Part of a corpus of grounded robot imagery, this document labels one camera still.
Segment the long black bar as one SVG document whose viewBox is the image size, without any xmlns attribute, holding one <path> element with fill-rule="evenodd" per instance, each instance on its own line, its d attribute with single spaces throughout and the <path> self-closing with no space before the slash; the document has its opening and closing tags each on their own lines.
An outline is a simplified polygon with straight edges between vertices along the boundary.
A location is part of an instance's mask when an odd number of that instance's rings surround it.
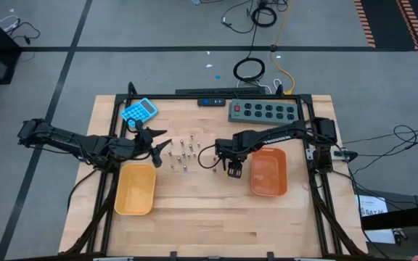
<svg viewBox="0 0 418 261">
<path fill-rule="evenodd" d="M 265 94 L 260 88 L 242 87 L 242 88 L 194 88 L 177 89 L 175 95 L 261 95 Z"/>
</svg>

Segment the orange plastic bin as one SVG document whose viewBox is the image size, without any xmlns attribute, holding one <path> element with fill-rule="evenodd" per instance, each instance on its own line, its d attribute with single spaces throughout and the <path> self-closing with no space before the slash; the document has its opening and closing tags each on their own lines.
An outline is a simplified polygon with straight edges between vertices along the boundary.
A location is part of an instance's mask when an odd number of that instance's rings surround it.
<svg viewBox="0 0 418 261">
<path fill-rule="evenodd" d="M 259 196 L 287 193 L 287 156 L 281 149 L 262 148 L 252 154 L 251 189 Z"/>
</svg>

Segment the grey power strip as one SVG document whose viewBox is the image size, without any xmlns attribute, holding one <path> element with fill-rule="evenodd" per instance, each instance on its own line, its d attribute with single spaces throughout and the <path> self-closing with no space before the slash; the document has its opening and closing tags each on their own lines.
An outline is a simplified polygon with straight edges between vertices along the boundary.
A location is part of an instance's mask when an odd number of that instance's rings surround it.
<svg viewBox="0 0 418 261">
<path fill-rule="evenodd" d="M 233 99 L 229 104 L 228 121 L 261 125 L 286 125 L 300 119 L 297 104 Z"/>
</svg>

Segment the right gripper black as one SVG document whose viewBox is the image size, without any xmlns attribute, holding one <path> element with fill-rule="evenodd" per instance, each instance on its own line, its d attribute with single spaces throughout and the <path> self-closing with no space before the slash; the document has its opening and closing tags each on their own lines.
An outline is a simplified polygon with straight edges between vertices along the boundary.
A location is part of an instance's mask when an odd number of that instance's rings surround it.
<svg viewBox="0 0 418 261">
<path fill-rule="evenodd" d="M 232 145 L 226 147 L 226 158 L 231 161 L 228 163 L 228 176 L 241 178 L 242 175 L 242 163 L 247 159 L 247 147 L 234 148 Z"/>
</svg>

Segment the grey side table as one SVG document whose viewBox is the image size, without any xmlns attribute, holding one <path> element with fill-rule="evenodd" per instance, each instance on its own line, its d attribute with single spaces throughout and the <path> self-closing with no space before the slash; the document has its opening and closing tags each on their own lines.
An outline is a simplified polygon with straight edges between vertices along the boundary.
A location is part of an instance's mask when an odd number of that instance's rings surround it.
<svg viewBox="0 0 418 261">
<path fill-rule="evenodd" d="M 388 212 L 418 207 L 418 196 L 362 189 L 359 189 L 357 194 L 384 198 Z M 407 260 L 418 255 L 418 227 L 365 231 L 365 234 L 372 241 L 372 244 L 366 241 L 371 257 L 383 258 L 382 252 L 392 259 Z"/>
</svg>

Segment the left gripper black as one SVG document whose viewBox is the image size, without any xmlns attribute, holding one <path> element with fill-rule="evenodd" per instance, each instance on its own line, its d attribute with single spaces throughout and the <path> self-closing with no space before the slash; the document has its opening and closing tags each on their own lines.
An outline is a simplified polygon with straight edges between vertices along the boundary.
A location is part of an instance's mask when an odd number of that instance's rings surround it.
<svg viewBox="0 0 418 261">
<path fill-rule="evenodd" d="M 138 157 L 142 154 L 160 154 L 161 151 L 169 145 L 172 140 L 168 139 L 161 144 L 152 147 L 153 138 L 167 133 L 167 130 L 153 130 L 149 127 L 143 128 L 136 126 L 136 135 L 134 139 L 134 153 L 133 157 Z"/>
</svg>

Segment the yellow plastic bin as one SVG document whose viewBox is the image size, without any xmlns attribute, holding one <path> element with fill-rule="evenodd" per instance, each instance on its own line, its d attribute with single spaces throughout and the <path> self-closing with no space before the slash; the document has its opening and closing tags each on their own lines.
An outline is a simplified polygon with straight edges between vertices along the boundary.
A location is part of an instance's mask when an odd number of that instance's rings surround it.
<svg viewBox="0 0 418 261">
<path fill-rule="evenodd" d="M 127 164 L 120 170 L 115 211 L 119 215 L 146 215 L 153 206 L 156 172 L 148 164 Z"/>
</svg>

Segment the orange black hazard strip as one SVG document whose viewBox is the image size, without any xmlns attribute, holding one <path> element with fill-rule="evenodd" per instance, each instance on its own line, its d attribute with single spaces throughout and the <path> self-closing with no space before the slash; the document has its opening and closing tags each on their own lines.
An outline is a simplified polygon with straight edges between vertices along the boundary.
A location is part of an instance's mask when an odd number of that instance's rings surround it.
<svg viewBox="0 0 418 261">
<path fill-rule="evenodd" d="M 414 42 L 414 48 L 418 50 L 418 17 L 409 0 L 396 0 L 396 3 Z"/>
<path fill-rule="evenodd" d="M 361 26 L 364 30 L 364 36 L 366 38 L 366 42 L 368 46 L 372 47 L 373 49 L 376 48 L 375 39 L 372 33 L 372 29 L 370 28 L 369 21 L 367 19 L 366 13 L 364 11 L 363 4 L 361 0 L 353 0 L 356 11 L 358 13 L 358 18 L 360 20 Z"/>
</svg>

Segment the white printed paper sheet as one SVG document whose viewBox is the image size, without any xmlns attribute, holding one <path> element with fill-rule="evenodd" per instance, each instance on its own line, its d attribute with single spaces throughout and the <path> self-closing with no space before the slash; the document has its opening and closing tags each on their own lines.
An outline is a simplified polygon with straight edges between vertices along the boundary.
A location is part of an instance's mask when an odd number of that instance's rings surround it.
<svg viewBox="0 0 418 261">
<path fill-rule="evenodd" d="M 382 197 L 356 195 L 356 201 L 362 217 L 388 212 L 388 206 Z"/>
</svg>

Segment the black beam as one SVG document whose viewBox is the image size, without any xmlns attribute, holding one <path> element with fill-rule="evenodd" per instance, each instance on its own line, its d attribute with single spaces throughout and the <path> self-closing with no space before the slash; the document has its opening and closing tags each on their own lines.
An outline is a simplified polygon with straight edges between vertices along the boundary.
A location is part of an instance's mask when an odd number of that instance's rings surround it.
<svg viewBox="0 0 418 261">
<path fill-rule="evenodd" d="M 369 215 L 361 219 L 364 230 L 382 230 L 418 226 L 418 208 Z"/>
</svg>

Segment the light blue calculator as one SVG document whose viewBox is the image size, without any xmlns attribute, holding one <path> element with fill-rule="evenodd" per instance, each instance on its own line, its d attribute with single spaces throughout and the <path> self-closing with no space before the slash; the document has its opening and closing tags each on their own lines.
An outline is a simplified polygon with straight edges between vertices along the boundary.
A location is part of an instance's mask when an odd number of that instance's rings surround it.
<svg viewBox="0 0 418 261">
<path fill-rule="evenodd" d="M 141 120 L 145 123 L 152 119 L 157 113 L 157 107 L 148 98 L 143 98 L 123 109 L 120 112 L 120 115 L 125 121 L 133 118 L 134 120 Z"/>
</svg>

